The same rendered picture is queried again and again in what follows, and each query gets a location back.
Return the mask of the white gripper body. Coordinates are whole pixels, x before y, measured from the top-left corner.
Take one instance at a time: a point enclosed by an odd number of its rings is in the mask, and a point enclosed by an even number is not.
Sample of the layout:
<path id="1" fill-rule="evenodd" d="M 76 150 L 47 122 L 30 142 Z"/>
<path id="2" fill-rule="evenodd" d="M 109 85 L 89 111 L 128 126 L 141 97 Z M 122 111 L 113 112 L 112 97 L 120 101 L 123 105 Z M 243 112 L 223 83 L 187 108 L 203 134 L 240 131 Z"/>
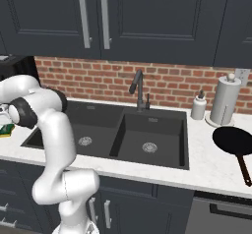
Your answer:
<path id="1" fill-rule="evenodd" d="M 12 123 L 12 120 L 8 113 L 8 105 L 1 104 L 0 105 L 0 125 L 6 125 L 6 124 L 11 124 L 11 123 Z"/>

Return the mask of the green and yellow sponge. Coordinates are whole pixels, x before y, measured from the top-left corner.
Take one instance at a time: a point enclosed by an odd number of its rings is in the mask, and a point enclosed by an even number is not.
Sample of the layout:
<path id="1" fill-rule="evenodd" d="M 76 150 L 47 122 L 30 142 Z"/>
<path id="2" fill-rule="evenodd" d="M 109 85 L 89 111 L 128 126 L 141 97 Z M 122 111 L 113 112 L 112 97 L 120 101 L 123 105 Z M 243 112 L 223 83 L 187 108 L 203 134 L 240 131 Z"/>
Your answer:
<path id="1" fill-rule="evenodd" d="M 14 124 L 3 125 L 2 128 L 0 129 L 0 138 L 10 137 L 14 129 L 15 129 Z"/>

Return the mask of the dark panel under sink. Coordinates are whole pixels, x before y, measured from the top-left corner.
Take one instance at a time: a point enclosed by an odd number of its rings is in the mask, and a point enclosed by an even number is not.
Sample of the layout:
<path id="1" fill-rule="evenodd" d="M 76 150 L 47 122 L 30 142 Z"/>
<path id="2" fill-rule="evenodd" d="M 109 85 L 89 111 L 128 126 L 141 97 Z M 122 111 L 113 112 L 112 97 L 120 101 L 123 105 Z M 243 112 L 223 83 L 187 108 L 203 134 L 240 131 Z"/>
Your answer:
<path id="1" fill-rule="evenodd" d="M 105 190 L 157 199 L 159 202 L 190 207 L 194 191 L 152 183 L 100 176 L 100 185 Z"/>

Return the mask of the black double sink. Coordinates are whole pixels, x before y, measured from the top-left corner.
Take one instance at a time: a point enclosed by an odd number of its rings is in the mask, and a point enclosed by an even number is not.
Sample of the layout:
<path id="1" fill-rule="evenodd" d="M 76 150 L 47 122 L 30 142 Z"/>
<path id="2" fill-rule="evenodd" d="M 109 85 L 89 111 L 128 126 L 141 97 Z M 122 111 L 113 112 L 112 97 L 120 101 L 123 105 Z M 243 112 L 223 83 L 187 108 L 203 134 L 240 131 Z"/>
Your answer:
<path id="1" fill-rule="evenodd" d="M 66 114 L 80 155 L 189 168 L 184 112 L 70 101 Z"/>

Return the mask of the black frying pan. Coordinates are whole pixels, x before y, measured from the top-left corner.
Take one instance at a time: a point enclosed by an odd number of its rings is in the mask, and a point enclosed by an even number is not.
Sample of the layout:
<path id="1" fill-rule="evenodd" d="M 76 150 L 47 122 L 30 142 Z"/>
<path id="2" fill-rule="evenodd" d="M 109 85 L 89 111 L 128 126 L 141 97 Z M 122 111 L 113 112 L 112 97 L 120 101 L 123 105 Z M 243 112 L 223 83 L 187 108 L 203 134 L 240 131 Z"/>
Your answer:
<path id="1" fill-rule="evenodd" d="M 214 130 L 212 138 L 218 148 L 236 156 L 244 182 L 251 187 L 252 179 L 247 170 L 244 155 L 252 154 L 252 135 L 236 127 L 218 127 Z"/>

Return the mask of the black countertop appliance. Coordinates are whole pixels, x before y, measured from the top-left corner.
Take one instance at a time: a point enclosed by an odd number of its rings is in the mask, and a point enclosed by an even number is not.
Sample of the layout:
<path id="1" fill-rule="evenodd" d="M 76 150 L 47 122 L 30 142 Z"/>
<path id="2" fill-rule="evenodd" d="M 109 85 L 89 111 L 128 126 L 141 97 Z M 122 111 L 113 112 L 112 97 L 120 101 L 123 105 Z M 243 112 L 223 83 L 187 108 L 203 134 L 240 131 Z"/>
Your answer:
<path id="1" fill-rule="evenodd" d="M 0 81 L 16 75 L 39 76 L 32 56 L 0 56 Z"/>

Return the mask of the dark drawer front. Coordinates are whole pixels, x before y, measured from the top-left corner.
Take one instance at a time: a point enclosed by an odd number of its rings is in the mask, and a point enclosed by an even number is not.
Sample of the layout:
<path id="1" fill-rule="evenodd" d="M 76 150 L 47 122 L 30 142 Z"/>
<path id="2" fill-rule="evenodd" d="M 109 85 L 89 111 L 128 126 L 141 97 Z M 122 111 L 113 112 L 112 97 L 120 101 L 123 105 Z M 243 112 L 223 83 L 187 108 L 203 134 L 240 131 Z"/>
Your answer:
<path id="1" fill-rule="evenodd" d="M 8 223 L 16 223 L 19 229 L 25 229 L 42 234 L 50 234 L 51 227 L 45 218 L 36 216 L 27 216 L 25 214 L 13 212 L 0 212 L 0 221 L 5 220 Z"/>
<path id="2" fill-rule="evenodd" d="M 27 216 L 36 216 L 32 201 L 25 196 L 18 196 L 15 192 L 0 189 L 0 205 L 9 204 L 7 211 L 25 214 Z"/>

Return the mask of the dark base cupboard door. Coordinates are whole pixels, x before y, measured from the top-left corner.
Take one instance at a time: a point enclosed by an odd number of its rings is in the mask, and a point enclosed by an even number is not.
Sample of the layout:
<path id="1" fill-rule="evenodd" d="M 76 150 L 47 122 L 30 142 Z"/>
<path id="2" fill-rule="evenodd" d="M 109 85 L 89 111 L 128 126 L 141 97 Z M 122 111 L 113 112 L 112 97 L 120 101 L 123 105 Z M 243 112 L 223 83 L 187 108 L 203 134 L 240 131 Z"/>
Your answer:
<path id="1" fill-rule="evenodd" d="M 95 214 L 98 216 L 100 214 L 99 194 L 95 193 L 94 195 L 91 196 L 91 198 L 95 198 L 95 203 L 94 203 Z M 45 205 L 43 208 L 49 220 L 49 224 L 51 225 L 51 229 L 54 230 L 61 222 L 60 214 L 58 212 L 58 205 Z M 89 201 L 87 201 L 86 203 L 86 208 L 87 208 L 87 214 L 90 220 L 92 220 Z M 97 219 L 96 227 L 99 231 L 99 234 L 104 234 L 103 224 L 101 223 L 101 218 L 99 216 Z"/>
<path id="2" fill-rule="evenodd" d="M 102 204 L 109 216 L 104 216 L 105 234 L 169 234 L 171 210 L 155 200 L 102 191 Z"/>

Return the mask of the black tap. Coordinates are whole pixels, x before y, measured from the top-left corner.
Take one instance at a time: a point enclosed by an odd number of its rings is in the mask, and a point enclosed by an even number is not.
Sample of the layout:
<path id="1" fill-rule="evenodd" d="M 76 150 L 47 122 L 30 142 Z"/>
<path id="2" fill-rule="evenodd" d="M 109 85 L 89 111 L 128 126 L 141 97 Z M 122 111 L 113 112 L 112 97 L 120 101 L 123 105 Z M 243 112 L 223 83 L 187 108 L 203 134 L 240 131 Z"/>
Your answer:
<path id="1" fill-rule="evenodd" d="M 134 94 L 135 90 L 138 91 L 137 111 L 143 112 L 145 109 L 149 110 L 151 105 L 150 98 L 147 97 L 147 102 L 143 100 L 143 72 L 141 69 L 136 72 L 132 84 L 129 87 L 129 92 L 131 94 Z"/>

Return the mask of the white soap dispenser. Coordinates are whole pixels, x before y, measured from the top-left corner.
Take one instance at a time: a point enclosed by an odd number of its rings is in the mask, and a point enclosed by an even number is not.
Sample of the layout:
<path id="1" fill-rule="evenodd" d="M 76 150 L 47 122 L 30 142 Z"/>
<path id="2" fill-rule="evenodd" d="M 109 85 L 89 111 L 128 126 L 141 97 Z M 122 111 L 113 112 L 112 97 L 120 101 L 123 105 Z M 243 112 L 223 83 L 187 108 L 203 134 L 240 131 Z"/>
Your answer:
<path id="1" fill-rule="evenodd" d="M 204 118 L 207 100 L 205 99 L 204 91 L 201 89 L 199 94 L 193 100 L 191 117 L 194 120 L 202 120 Z"/>

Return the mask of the paper towel roll on holder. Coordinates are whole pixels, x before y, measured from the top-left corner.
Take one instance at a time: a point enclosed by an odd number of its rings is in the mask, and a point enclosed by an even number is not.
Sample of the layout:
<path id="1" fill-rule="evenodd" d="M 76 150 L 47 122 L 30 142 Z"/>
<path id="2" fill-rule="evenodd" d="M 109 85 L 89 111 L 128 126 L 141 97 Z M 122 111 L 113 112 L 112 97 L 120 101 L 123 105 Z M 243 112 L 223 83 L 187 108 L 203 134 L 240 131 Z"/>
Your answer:
<path id="1" fill-rule="evenodd" d="M 232 114 L 240 87 L 241 81 L 233 73 L 219 77 L 212 110 L 205 117 L 209 125 L 215 128 L 234 125 Z"/>

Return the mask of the grey dishwasher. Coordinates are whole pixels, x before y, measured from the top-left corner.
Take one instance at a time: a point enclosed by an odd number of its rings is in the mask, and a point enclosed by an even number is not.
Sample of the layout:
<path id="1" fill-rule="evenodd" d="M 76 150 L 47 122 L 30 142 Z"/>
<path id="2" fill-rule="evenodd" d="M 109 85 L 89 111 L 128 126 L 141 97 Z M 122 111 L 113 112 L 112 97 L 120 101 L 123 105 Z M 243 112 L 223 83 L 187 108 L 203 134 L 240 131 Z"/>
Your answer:
<path id="1" fill-rule="evenodd" d="M 196 192 L 186 234 L 252 234 L 252 200 Z"/>

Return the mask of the dark wall cupboard door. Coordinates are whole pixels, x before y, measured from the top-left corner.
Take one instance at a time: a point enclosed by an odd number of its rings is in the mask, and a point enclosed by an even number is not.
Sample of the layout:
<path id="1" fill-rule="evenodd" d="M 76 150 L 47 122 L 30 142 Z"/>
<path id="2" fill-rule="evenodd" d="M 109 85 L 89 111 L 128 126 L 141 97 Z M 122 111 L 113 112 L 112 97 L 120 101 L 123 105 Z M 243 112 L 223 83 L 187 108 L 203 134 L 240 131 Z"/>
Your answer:
<path id="1" fill-rule="evenodd" d="M 175 65 L 214 64 L 226 0 L 108 0 L 110 49 L 104 60 Z"/>
<path id="2" fill-rule="evenodd" d="M 0 30 L 9 54 L 100 57 L 96 0 L 86 0 L 91 48 L 84 46 L 79 0 L 0 0 Z"/>
<path id="3" fill-rule="evenodd" d="M 252 0 L 227 0 L 214 65 L 252 69 Z"/>

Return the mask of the grey wall socket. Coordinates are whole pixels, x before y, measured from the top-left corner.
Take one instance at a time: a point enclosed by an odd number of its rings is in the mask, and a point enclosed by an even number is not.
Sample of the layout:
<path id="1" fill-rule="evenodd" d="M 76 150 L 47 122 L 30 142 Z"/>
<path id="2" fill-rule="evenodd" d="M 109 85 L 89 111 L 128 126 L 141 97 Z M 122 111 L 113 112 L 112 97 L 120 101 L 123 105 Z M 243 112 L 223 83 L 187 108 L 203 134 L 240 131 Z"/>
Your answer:
<path id="1" fill-rule="evenodd" d="M 241 85 L 243 87 L 247 86 L 249 74 L 250 74 L 249 69 L 240 69 L 240 68 L 235 69 L 235 77 L 241 81 Z"/>

